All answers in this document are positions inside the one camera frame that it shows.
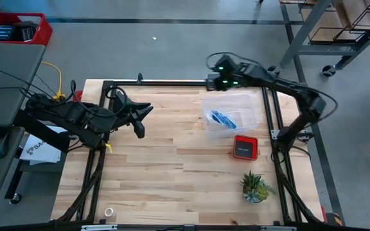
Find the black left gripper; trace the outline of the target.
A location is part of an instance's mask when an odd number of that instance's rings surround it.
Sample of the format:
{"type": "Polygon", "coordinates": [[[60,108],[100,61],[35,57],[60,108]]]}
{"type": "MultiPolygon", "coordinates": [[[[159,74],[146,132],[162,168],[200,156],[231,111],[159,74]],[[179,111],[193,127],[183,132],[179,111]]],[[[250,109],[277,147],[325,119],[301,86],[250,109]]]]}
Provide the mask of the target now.
{"type": "Polygon", "coordinates": [[[123,125],[129,126],[131,124],[139,139],[145,136],[145,126],[142,120],[154,109],[151,103],[137,103],[119,91],[115,93],[112,108],[119,113],[111,130],[118,130],[123,125]]]}

